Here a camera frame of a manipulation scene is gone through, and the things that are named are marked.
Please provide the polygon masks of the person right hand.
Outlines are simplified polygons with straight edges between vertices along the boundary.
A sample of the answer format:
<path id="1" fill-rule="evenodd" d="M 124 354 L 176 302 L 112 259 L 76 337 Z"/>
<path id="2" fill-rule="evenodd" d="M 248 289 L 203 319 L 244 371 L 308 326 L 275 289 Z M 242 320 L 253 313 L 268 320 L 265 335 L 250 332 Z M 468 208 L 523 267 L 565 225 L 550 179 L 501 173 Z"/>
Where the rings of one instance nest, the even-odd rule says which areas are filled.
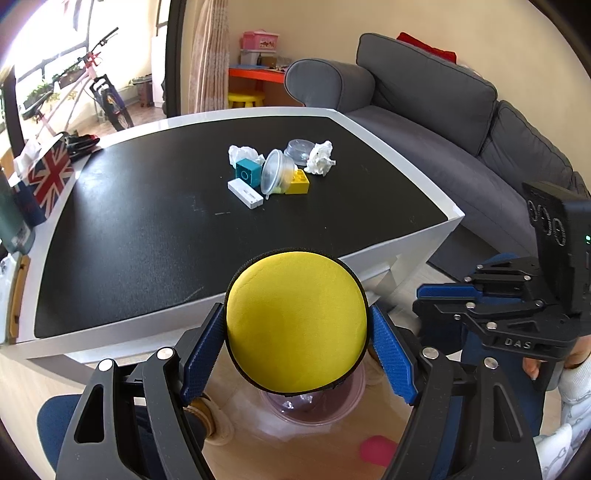
<path id="1" fill-rule="evenodd" d="M 524 372 L 530 377 L 532 381 L 535 381 L 540 373 L 540 368 L 542 366 L 542 361 L 538 359 L 532 358 L 524 358 L 522 367 Z"/>

